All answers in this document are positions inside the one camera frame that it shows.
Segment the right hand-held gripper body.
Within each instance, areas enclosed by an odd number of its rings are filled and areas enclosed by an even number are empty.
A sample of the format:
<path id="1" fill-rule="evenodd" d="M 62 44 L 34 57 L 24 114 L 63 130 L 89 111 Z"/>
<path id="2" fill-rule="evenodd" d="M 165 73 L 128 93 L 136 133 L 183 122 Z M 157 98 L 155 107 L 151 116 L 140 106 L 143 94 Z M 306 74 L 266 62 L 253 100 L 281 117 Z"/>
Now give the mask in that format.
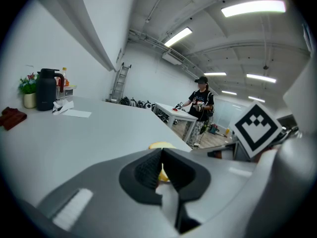
<path id="1" fill-rule="evenodd" d="M 234 132 L 250 156 L 274 142 L 279 122 L 254 102 L 234 125 Z M 317 135 L 304 134 L 282 141 L 269 170 L 268 180 L 251 214 L 246 234 L 266 237 L 283 226 L 317 181 Z"/>

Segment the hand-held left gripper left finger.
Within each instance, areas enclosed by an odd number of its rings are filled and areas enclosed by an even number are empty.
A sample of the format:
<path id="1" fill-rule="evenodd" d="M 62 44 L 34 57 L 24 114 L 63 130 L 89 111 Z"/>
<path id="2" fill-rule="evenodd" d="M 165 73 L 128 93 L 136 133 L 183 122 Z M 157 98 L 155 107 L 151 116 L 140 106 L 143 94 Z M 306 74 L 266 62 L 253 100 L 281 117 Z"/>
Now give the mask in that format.
<path id="1" fill-rule="evenodd" d="M 38 205 L 54 237 L 174 238 L 178 231 L 156 193 L 160 149 L 94 164 Z"/>

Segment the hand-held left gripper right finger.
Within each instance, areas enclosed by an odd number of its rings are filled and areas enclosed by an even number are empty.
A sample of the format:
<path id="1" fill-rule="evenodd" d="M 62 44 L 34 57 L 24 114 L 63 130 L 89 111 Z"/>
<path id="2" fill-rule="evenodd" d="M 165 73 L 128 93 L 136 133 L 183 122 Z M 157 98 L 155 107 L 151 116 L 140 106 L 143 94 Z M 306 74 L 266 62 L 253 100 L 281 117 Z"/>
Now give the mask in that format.
<path id="1" fill-rule="evenodd" d="M 164 234 L 182 234 L 219 213 L 242 189 L 256 165 L 207 154 L 162 150 L 169 182 L 162 183 Z"/>

